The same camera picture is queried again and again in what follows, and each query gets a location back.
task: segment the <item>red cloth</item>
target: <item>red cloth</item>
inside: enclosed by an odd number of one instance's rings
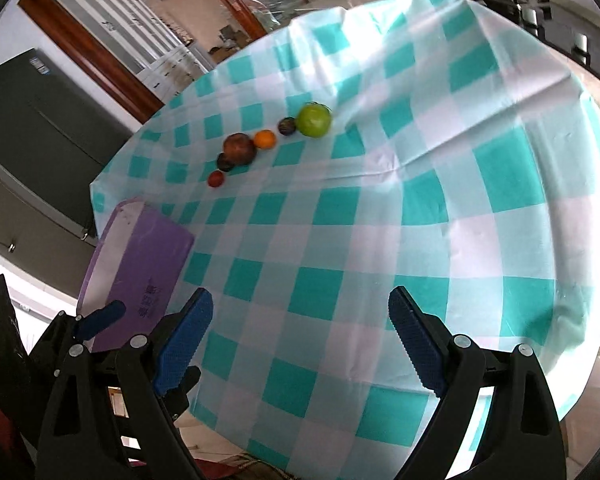
[[[232,466],[232,465],[226,465],[226,464],[219,464],[216,462],[208,462],[207,460],[199,460],[199,459],[195,459],[196,461],[196,465],[200,468],[200,471],[202,471],[205,475],[205,477],[207,478],[207,480],[220,480],[222,478],[227,478],[228,476],[231,476],[232,474],[237,473],[238,471],[240,471],[240,468]],[[144,462],[132,462],[131,466],[143,466],[146,465]]]
[[[11,419],[0,410],[0,447],[4,452],[22,463],[30,463],[31,457],[22,440],[20,432]]]

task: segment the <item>teal and white tablecloth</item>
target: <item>teal and white tablecloth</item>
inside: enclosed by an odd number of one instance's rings
[[[211,189],[228,134],[309,101],[322,139],[279,137]],[[436,406],[387,318],[404,285],[453,333],[529,342],[560,416],[600,334],[600,111],[534,38],[467,0],[313,12],[174,98],[91,188],[102,229],[141,196],[196,241],[214,321],[194,415],[307,480],[389,480]],[[456,467],[484,426],[480,398]]]

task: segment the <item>bolt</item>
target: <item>bolt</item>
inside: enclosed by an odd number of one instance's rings
[[[574,46],[582,51],[582,52],[588,52],[587,46],[588,46],[588,39],[584,34],[580,34],[579,32],[576,32],[575,34],[575,38],[574,38]]]
[[[147,338],[143,334],[135,335],[129,341],[129,344],[132,348],[142,348],[147,343]]]
[[[520,352],[525,357],[531,357],[534,354],[534,350],[529,345],[520,345],[518,347],[518,352]]]
[[[82,352],[84,352],[84,346],[82,345],[73,345],[71,348],[69,348],[69,355],[71,357],[78,357],[78,355],[82,354]]]
[[[471,346],[471,340],[467,336],[462,334],[457,335],[454,338],[454,343],[460,348],[469,348],[469,346]]]

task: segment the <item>wall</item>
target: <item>wall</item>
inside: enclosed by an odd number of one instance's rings
[[[18,6],[18,1],[9,0],[0,14],[0,64],[30,48],[38,48],[94,101],[123,124],[129,130],[129,134],[137,131],[140,123],[62,52],[24,13]]]
[[[220,0],[145,0],[158,16],[168,14],[209,50],[221,44],[221,28],[236,24],[229,19],[229,11]]]

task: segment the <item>purple box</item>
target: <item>purple box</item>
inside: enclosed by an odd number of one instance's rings
[[[87,344],[93,352],[120,348],[149,334],[164,316],[193,235],[141,200],[116,206],[96,247],[78,297],[77,313],[120,300],[124,317]]]

